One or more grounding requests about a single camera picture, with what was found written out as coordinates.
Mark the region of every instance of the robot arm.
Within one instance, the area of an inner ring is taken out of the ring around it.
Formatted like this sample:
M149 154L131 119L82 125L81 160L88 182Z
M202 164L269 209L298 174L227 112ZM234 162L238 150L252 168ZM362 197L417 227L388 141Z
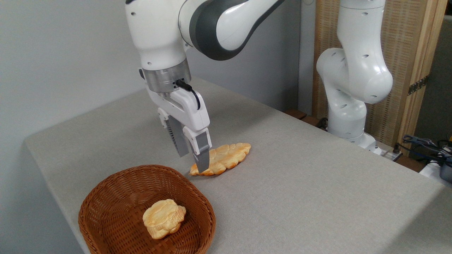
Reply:
M192 89L186 50L214 60L236 56L283 0L127 0L126 15L141 58L140 75L180 156L187 139L199 172L209 167L209 115Z
M228 60L283 0L187 0L179 14L183 39L213 60Z
M317 61L328 132L376 153L375 139L364 133L365 103L382 101L392 88L380 43L384 6L385 0L341 0L337 35L343 49L327 49Z

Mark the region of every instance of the cable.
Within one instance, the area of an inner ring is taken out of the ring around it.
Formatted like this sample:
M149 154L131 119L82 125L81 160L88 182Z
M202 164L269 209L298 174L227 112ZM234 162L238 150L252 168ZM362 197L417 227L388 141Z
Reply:
M424 154L418 153L418 152L416 152L416 151L414 151L414 150L412 150L410 148L407 148L407 147L403 146L400 143L396 143L396 144L398 144L399 147L402 147L403 149L405 149L407 151L410 151L410 152L412 152L412 153L414 153L414 154L416 154L418 156L424 157L424 158L429 159L429 160L435 160L435 161L437 161L439 163L443 163L443 164L448 165L449 167L452 167L452 163L449 160L444 159L444 155L439 156L439 157L432 157L432 156L429 156L429 155L424 155Z
M193 90L193 87L190 86L189 84L184 82L184 79L181 80L177 80L176 81L176 85L183 88L184 90L187 90L188 92L192 92L193 95L196 98L196 102L198 103L198 110L201 108L201 102L199 101L198 95L196 94L196 92Z

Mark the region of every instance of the wooden panel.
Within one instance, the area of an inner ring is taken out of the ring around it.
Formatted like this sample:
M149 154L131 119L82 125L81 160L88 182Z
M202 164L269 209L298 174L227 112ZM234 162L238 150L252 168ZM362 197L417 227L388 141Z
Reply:
M415 71L411 76L412 84L430 73L446 4L447 0L428 1L413 67ZM398 142L401 142L402 137L406 134L414 135L424 93L425 87L408 95L400 124Z
M367 105L365 129L380 142L392 146L399 137L402 121L407 127L410 122L417 121L412 115L419 114L419 110L413 108L413 105L415 101L422 99L422 96L419 93L417 97L408 98L408 89L411 84L423 78L420 77L413 82L414 77L425 73L425 70L429 71L429 67L426 69L424 66L428 63L431 65L433 57L430 55L434 52L433 46L436 46L436 43L433 45L430 42L429 37L436 35L437 40L438 35L433 30L431 33L428 31L436 22L432 17L437 17L436 13L440 12L437 9L438 3L442 4L445 1L447 0L386 1L381 45L385 62L394 77L394 84L386 99L377 104ZM336 35L339 1L319 0L316 6L315 61L327 48L341 47ZM415 67L416 62L423 62L423 64ZM328 104L325 89L316 71L312 104L314 117L327 117ZM407 107L413 108L410 114L405 113Z

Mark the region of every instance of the brown wicker basket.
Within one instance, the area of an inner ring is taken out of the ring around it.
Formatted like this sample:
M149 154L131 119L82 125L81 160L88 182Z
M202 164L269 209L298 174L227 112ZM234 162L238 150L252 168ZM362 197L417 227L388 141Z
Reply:
M176 233L154 240L142 216L155 202L168 198L184 206L187 214ZM110 175L89 193L79 212L80 231L93 254L204 254L215 225L207 198L179 172L160 165Z

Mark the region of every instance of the bread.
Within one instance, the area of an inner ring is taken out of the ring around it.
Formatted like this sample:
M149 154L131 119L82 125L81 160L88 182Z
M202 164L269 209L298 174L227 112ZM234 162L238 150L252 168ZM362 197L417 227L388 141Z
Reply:
M143 222L152 239L162 239L179 230L185 213L185 207L178 206L174 200L160 200L144 212Z
M251 145L248 143L237 143L232 145L220 146L209 151L209 168L199 173L198 167L194 164L190 168L190 175L215 175L222 174L226 169L232 169L239 162L245 159L250 152Z

